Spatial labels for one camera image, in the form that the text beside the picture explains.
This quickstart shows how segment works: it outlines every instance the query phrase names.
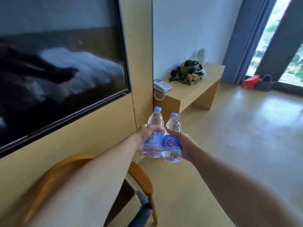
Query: person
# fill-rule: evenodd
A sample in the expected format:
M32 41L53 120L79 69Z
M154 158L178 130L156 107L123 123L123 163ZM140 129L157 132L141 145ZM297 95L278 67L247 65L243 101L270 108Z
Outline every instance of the person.
M185 133L166 128L237 227L303 226L297 213L246 173L202 150ZM103 226L135 151L161 126L143 125L78 170L27 226Z

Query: blue label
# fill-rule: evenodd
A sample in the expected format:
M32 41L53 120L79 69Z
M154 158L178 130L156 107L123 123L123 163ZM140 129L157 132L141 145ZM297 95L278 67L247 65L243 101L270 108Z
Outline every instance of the blue label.
M146 143L151 143L154 145L161 146L163 141L164 134L161 131L156 131L151 134L151 136L145 141Z
M165 135L162 142L162 147L165 147L166 149L172 149L172 150L180 150L182 149L181 144L179 142L179 139L172 135Z

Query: telephone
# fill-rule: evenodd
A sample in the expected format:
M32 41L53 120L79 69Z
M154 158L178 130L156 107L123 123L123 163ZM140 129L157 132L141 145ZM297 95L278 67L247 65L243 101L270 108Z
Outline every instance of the telephone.
M170 90L172 87L170 84L160 80L160 79L155 79L154 80L154 89L158 92L165 93L168 90Z

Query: television screen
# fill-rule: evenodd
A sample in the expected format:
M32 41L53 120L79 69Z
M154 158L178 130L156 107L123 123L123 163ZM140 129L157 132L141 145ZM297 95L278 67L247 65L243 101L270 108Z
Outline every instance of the television screen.
M129 92L118 0L0 0L0 152Z

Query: desk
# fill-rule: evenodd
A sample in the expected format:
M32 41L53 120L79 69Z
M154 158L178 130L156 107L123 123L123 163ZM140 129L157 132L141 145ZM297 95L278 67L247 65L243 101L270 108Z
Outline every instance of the desk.
M167 92L163 100L157 100L154 97L154 107L162 108L162 115L166 123L170 118L170 114L176 112L180 114L190 104L204 109L210 110L217 92L221 76L225 66L206 63L206 76L202 80L193 85L182 84L180 82L170 82L172 89ZM163 98L163 93L156 92L158 99Z

